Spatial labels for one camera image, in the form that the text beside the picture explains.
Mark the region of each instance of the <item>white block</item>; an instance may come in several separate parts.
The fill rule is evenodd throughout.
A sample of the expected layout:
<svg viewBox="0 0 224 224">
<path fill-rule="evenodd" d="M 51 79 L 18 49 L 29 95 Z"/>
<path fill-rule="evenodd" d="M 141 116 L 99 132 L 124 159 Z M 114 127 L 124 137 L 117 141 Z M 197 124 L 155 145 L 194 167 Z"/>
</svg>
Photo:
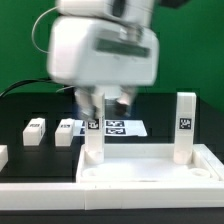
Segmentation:
<svg viewBox="0 0 224 224">
<path fill-rule="evenodd" d="M 62 119 L 55 132 L 56 146 L 70 146 L 73 139 L 73 129 L 75 121 L 73 119 Z"/>
<path fill-rule="evenodd" d="M 24 146 L 37 146 L 45 133 L 45 119 L 32 119 L 23 131 Z"/>
<path fill-rule="evenodd" d="M 0 171 L 8 162 L 8 150 L 6 145 L 0 145 Z"/>
<path fill-rule="evenodd" d="M 189 164 L 192 161 L 194 123 L 196 110 L 195 93 L 177 94 L 174 162 Z"/>
<path fill-rule="evenodd" d="M 86 122 L 85 159 L 89 164 L 99 164 L 104 159 L 104 94 L 92 94 L 96 119 Z"/>
</svg>

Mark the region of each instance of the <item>sticker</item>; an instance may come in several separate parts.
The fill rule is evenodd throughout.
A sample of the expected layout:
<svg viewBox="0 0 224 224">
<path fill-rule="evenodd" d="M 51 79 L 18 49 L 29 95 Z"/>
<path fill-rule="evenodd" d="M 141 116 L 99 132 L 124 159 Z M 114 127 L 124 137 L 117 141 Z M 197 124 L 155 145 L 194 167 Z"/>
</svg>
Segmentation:
<svg viewBox="0 0 224 224">
<path fill-rule="evenodd" d="M 100 120 L 95 119 L 94 121 L 88 122 L 88 130 L 99 130 L 100 129 Z"/>
<path fill-rule="evenodd" d="M 191 130 L 192 119 L 191 118 L 180 118 L 179 129 L 180 130 Z"/>
<path fill-rule="evenodd" d="M 40 125 L 39 124 L 30 124 L 30 127 L 32 128 L 36 128 L 36 127 L 39 127 Z"/>
<path fill-rule="evenodd" d="M 108 127 L 124 127 L 124 121 L 106 121 Z"/>
<path fill-rule="evenodd" d="M 71 125 L 70 124 L 62 124 L 60 128 L 70 128 Z"/>
<path fill-rule="evenodd" d="M 84 135 L 84 134 L 85 134 L 85 128 L 81 128 L 80 135 Z"/>
<path fill-rule="evenodd" d="M 106 128 L 107 135 L 126 135 L 124 128 Z"/>
</svg>

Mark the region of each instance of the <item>green backdrop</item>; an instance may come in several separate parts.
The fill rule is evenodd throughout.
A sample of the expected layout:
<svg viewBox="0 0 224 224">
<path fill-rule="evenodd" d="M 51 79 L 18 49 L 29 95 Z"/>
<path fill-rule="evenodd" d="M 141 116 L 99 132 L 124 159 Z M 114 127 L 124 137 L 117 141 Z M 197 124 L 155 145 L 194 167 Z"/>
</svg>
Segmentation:
<svg viewBox="0 0 224 224">
<path fill-rule="evenodd" d="M 0 91 L 23 80 L 47 77 L 46 55 L 31 42 L 34 22 L 54 0 L 1 0 Z M 36 39 L 47 50 L 51 13 L 38 26 Z M 224 111 L 224 1 L 192 0 L 181 9 L 156 7 L 152 29 L 160 40 L 158 79 L 140 91 L 196 91 Z M 55 91 L 59 86 L 32 84 L 17 91 Z"/>
</svg>

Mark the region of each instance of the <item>white pillar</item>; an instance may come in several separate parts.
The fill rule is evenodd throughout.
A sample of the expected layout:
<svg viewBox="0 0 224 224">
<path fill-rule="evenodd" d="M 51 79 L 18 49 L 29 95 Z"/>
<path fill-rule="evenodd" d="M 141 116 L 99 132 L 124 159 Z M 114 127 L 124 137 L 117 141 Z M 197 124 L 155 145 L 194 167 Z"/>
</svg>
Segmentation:
<svg viewBox="0 0 224 224">
<path fill-rule="evenodd" d="M 100 164 L 104 161 L 104 94 L 92 94 L 96 107 L 96 119 L 86 122 L 85 160 L 88 164 Z"/>
<path fill-rule="evenodd" d="M 174 162 L 189 164 L 192 161 L 196 110 L 195 93 L 177 94 Z"/>
</svg>

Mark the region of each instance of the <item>white cube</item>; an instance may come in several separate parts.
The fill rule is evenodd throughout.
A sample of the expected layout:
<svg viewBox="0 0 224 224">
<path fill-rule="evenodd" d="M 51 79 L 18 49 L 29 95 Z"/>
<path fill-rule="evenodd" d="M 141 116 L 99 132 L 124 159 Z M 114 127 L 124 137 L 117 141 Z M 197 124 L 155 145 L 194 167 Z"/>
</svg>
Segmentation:
<svg viewBox="0 0 224 224">
<path fill-rule="evenodd" d="M 8 162 L 8 150 L 6 145 L 0 145 L 0 171 Z"/>
<path fill-rule="evenodd" d="M 55 145 L 69 147 L 73 139 L 73 129 L 75 121 L 73 119 L 62 119 L 55 132 Z"/>
<path fill-rule="evenodd" d="M 37 146 L 45 133 L 45 119 L 32 119 L 23 131 L 23 145 Z"/>
</svg>

